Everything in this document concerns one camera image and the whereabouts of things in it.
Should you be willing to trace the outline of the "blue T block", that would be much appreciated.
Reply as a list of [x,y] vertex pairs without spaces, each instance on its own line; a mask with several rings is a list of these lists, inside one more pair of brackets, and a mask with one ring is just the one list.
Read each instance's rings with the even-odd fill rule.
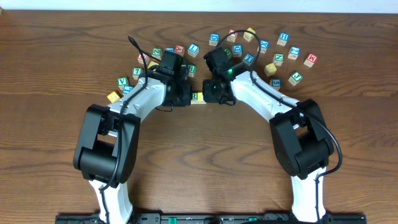
[[251,66],[253,61],[254,61],[255,57],[249,53],[247,53],[244,57],[243,57],[243,63]]

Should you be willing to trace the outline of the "yellow O block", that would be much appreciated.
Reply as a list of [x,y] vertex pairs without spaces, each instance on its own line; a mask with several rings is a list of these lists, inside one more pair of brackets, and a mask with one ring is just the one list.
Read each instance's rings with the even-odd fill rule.
[[206,104],[202,92],[197,93],[197,104]]

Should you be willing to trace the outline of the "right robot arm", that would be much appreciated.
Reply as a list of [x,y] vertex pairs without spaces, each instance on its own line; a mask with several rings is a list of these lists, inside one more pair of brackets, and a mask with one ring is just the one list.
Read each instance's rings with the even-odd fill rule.
[[275,156],[292,180],[293,215],[300,222],[320,221],[326,214],[322,175],[334,147],[318,104],[282,94],[249,65],[233,63],[221,47],[204,61],[212,74],[203,82],[204,100],[230,106],[242,101],[269,123]]

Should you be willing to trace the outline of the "green B block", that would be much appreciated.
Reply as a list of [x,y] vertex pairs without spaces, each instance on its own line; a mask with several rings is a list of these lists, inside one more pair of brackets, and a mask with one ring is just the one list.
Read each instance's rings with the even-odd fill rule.
[[195,73],[196,73],[196,70],[197,70],[197,66],[196,65],[192,65],[192,64],[188,65],[188,76],[189,77],[194,77]]

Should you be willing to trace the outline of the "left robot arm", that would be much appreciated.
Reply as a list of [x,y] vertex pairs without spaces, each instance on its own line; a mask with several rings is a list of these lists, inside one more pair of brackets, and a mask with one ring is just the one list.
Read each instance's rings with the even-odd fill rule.
[[141,122],[156,107],[187,106],[192,87],[188,63],[166,51],[158,65],[140,76],[137,85],[108,106],[88,107],[76,145],[73,166],[94,188],[102,223],[127,223],[134,211],[127,180],[136,163]]

